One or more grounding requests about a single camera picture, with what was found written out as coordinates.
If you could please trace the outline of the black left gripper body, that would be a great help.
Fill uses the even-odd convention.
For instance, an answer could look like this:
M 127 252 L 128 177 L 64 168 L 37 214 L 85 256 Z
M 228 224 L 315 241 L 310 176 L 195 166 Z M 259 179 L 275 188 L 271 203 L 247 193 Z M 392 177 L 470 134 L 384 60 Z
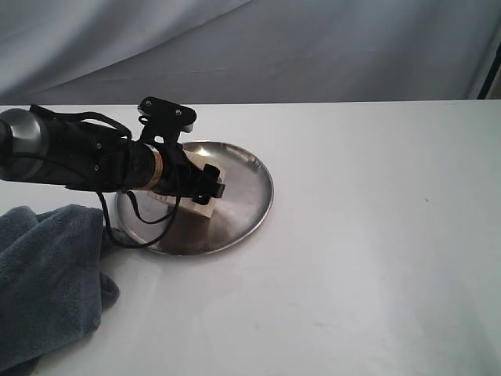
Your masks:
M 162 196 L 189 198 L 207 205 L 211 199 L 222 198 L 225 190 L 223 169 L 210 158 L 189 154 L 181 144 L 162 150 L 163 171 L 156 184 Z

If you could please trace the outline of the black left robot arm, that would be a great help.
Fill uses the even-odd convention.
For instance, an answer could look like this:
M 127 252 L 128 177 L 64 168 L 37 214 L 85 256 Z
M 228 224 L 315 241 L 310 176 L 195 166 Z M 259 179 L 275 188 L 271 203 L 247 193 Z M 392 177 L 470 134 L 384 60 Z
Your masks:
M 139 105 L 138 139 L 103 114 L 58 113 L 32 105 L 1 113 L 1 178 L 103 193 L 146 190 L 206 205 L 223 195 L 222 171 L 196 166 L 178 138 L 195 110 L 152 96 Z

